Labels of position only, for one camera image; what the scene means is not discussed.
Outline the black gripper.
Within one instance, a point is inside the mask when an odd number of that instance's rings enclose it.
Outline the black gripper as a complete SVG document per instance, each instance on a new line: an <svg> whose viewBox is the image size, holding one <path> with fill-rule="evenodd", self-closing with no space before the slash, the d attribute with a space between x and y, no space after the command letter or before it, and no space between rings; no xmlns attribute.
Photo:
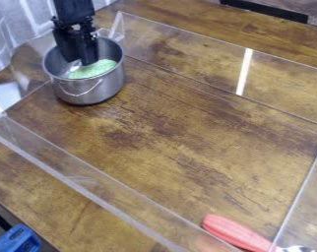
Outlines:
<svg viewBox="0 0 317 252"><path fill-rule="evenodd" d="M56 15L53 21L53 37L58 51L66 62L74 61L76 41L78 37L78 53L84 66L98 60L98 39L92 34L96 30L93 26L94 5L92 0L52 0Z"/></svg>

